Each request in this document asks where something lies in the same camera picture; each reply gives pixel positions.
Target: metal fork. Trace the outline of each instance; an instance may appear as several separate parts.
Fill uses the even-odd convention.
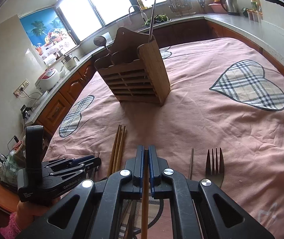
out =
[[[212,149],[212,168],[211,168],[210,150],[208,150],[206,158],[206,167],[205,167],[205,178],[211,180],[220,188],[224,179],[224,158],[223,158],[222,149],[220,148],[220,168],[218,167],[217,148],[215,155],[216,155],[216,162],[214,164],[214,151]]]

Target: faucet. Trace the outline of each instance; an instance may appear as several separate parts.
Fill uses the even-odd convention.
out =
[[[131,16],[130,9],[131,9],[133,6],[136,6],[136,7],[138,7],[138,8],[140,9],[141,16],[142,16],[144,22],[146,22],[146,21],[148,20],[146,14],[142,11],[142,8],[141,8],[140,6],[138,6],[138,5],[136,5],[136,4],[133,4],[133,5],[130,6],[130,8],[129,8],[129,16]]]

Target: white countertop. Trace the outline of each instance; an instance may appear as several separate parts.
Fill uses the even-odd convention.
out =
[[[271,56],[273,56],[278,62],[284,66],[284,36],[275,32],[273,29],[268,28],[267,25],[250,21],[243,16],[230,16],[227,14],[196,14],[192,16],[185,16],[172,19],[169,22],[158,24],[154,26],[154,29],[164,26],[205,19],[226,28],[229,28],[242,36],[250,39]],[[139,32],[148,32],[149,28],[140,30]],[[33,124],[47,103],[52,99],[55,93],[62,87],[62,85],[74,74],[86,61],[88,61],[93,55],[104,50],[103,47],[97,48],[80,59],[79,64],[71,71],[67,71],[65,76],[62,77],[59,82],[52,88],[48,95],[42,100],[42,102],[33,110],[31,116],[26,120],[26,126]]]

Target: silver screw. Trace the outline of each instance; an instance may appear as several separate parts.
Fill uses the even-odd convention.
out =
[[[172,175],[174,173],[174,171],[172,169],[170,169],[170,168],[165,169],[163,172],[166,175]]]
[[[209,186],[209,185],[212,184],[212,182],[209,179],[203,179],[201,181],[201,184],[204,185],[204,186]]]
[[[82,181],[82,186],[83,186],[84,188],[89,188],[89,187],[91,187],[92,185],[93,185],[93,181],[91,181],[91,180]]]
[[[130,171],[124,169],[124,170],[120,171],[120,175],[122,175],[122,176],[128,176],[128,175],[130,175]]]

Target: human hand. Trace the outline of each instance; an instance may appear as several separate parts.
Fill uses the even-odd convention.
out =
[[[60,197],[52,201],[53,204],[57,203]],[[31,202],[19,201],[17,205],[17,213],[15,215],[15,222],[20,230],[26,229],[33,221],[34,217],[39,217],[45,214],[50,207],[38,205]]]

